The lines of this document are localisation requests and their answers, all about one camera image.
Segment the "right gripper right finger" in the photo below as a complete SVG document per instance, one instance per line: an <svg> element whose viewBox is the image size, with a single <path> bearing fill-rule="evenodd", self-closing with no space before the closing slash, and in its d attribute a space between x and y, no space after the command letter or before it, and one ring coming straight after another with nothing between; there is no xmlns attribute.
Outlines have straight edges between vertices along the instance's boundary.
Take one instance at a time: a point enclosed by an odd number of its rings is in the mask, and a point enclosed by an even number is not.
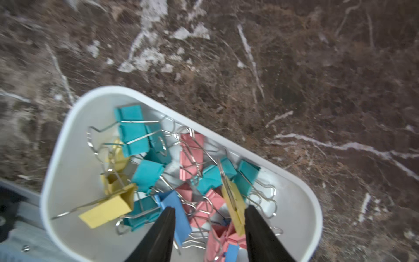
<svg viewBox="0 0 419 262"><path fill-rule="evenodd" d="M254 206L248 206L244 215L250 262L295 262Z"/></svg>

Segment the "pink binder clip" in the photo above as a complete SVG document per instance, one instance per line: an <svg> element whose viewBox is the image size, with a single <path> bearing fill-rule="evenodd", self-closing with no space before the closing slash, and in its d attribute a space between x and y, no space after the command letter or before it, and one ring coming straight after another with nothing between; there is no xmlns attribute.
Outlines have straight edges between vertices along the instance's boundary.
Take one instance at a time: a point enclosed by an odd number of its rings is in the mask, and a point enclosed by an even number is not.
<svg viewBox="0 0 419 262"><path fill-rule="evenodd" d="M179 129L180 179L196 185L202 175L204 153L204 136L188 127Z"/></svg>
<svg viewBox="0 0 419 262"><path fill-rule="evenodd" d="M218 211L225 205L225 200L222 197L219 189L210 189L193 208L192 215L189 217L191 227L200 228L204 224L209 223L209 220L218 213Z"/></svg>

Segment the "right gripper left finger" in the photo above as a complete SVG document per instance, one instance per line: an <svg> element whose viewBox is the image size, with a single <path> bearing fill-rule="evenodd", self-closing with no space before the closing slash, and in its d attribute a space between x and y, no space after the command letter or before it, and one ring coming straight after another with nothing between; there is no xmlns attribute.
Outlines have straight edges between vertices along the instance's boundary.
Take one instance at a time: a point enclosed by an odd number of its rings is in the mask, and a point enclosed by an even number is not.
<svg viewBox="0 0 419 262"><path fill-rule="evenodd" d="M166 207L126 262L169 262L176 227L175 209Z"/></svg>

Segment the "teal binder clip lone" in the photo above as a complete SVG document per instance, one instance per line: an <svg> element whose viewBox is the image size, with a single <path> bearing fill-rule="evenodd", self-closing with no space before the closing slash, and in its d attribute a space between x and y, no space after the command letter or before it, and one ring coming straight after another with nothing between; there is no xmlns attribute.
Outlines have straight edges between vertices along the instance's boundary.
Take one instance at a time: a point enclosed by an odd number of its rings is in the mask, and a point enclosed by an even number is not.
<svg viewBox="0 0 419 262"><path fill-rule="evenodd" d="M116 121L111 125L98 129L89 126L86 132L87 145L91 148L95 155L99 155L93 143L93 132L102 133L114 126L117 127L119 133L120 144L115 144L122 148L124 157L148 153L151 149L149 137L153 133L147 131L146 126L150 124L160 124L158 120L144 120L142 107L140 105L131 105L119 107L114 110Z"/></svg>

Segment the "blue binder clip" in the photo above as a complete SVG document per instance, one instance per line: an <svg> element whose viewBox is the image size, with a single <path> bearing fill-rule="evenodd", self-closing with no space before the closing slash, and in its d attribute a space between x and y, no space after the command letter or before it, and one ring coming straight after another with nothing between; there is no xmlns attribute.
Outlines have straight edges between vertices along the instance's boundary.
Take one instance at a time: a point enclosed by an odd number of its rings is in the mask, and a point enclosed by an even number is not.
<svg viewBox="0 0 419 262"><path fill-rule="evenodd" d="M223 254L223 262L236 262L240 247L227 243Z"/></svg>
<svg viewBox="0 0 419 262"><path fill-rule="evenodd" d="M189 234L192 232L192 228L177 192L172 190L158 193L155 195L155 200L162 209L165 209L166 207L175 209L176 225L174 238L177 245L181 247L183 242L186 241Z"/></svg>

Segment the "white plastic storage tray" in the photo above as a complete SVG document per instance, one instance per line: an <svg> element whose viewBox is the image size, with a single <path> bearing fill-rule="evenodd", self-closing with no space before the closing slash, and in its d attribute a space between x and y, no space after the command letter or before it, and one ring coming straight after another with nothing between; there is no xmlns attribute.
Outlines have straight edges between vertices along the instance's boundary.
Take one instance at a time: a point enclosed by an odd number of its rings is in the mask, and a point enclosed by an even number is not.
<svg viewBox="0 0 419 262"><path fill-rule="evenodd" d="M281 243L299 262L311 259L320 243L323 214L319 201L301 179L227 138L192 121L142 93L121 86L95 88L83 95L65 119L50 159L40 211L52 241L80 262L122 262L147 232L143 227L118 236L114 223L90 229L72 209L103 197L102 168L87 144L89 126L114 123L114 109L139 104L147 119L168 116L227 148L232 160L246 159L261 168L262 182L276 187L278 211L271 222L281 228Z"/></svg>

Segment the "yellow binder clip lone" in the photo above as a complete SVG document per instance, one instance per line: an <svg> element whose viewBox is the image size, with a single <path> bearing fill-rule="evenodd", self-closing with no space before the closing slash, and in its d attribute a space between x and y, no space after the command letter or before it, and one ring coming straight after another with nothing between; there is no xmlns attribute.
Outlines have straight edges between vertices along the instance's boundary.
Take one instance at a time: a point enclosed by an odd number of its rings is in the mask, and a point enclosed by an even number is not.
<svg viewBox="0 0 419 262"><path fill-rule="evenodd" d="M100 180L103 184L103 191L105 195L113 194L129 185L128 178L123 174L101 174Z"/></svg>

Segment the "large teal binder clip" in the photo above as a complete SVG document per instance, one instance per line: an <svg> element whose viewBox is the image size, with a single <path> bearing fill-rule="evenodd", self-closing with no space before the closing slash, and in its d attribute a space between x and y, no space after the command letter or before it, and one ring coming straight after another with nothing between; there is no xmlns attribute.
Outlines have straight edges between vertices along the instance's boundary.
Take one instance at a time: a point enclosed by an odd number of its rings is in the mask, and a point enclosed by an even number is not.
<svg viewBox="0 0 419 262"><path fill-rule="evenodd" d="M258 179L261 168L245 159L241 159L236 168L237 175L233 182L238 187L243 200L255 205L268 218L277 216L278 203L275 200L277 189L274 185Z"/></svg>

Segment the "yellow binder clip pile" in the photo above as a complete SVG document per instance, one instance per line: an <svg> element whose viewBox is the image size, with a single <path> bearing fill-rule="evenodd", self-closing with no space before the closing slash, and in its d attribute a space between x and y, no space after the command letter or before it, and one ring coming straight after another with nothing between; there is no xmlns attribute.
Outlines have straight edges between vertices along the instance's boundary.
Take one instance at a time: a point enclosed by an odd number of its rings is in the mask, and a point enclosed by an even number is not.
<svg viewBox="0 0 419 262"><path fill-rule="evenodd" d="M75 207L51 218L56 220L69 214L86 209L78 217L91 229L98 228L112 220L126 215L134 210L134 194L138 186L131 183L122 189L85 205Z"/></svg>

